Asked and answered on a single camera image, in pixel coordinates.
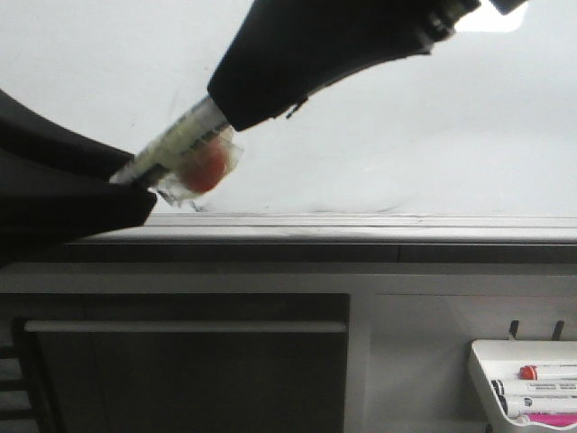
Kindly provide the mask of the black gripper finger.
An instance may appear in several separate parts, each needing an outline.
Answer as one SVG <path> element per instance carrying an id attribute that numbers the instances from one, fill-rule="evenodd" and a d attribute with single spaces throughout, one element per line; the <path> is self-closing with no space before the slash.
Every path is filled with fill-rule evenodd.
<path id="1" fill-rule="evenodd" d="M 427 55 L 478 1 L 255 1 L 207 92 L 241 132 L 372 66 Z"/>
<path id="2" fill-rule="evenodd" d="M 1 95 L 1 264 L 87 236 L 141 226 L 157 203 L 110 183 L 132 155 Z"/>

